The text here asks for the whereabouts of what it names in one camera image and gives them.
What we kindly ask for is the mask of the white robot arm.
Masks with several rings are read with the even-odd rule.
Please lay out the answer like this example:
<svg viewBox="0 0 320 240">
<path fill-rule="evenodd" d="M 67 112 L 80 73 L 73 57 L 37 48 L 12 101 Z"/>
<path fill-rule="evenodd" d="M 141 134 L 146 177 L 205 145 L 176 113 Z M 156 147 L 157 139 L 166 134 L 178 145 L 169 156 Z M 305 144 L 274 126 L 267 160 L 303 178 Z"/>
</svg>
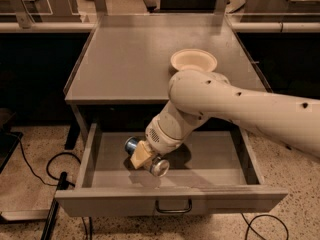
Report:
<svg viewBox="0 0 320 240">
<path fill-rule="evenodd" d="M 158 176 L 169 168 L 159 158 L 177 149 L 210 118 L 231 122 L 301 152 L 320 156 L 320 101 L 235 87 L 215 72 L 193 69 L 169 81 L 169 101 L 130 152 L 138 169 Z"/>
</svg>

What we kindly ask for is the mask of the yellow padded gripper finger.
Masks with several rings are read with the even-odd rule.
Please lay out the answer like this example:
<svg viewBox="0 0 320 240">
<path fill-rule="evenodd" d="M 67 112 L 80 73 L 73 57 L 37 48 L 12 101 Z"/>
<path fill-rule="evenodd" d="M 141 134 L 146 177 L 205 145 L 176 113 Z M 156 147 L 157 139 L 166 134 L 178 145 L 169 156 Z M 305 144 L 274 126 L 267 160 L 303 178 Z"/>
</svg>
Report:
<svg viewBox="0 0 320 240">
<path fill-rule="evenodd" d="M 156 155 L 148 141 L 139 141 L 130 160 L 135 169 L 142 167 Z"/>
</svg>

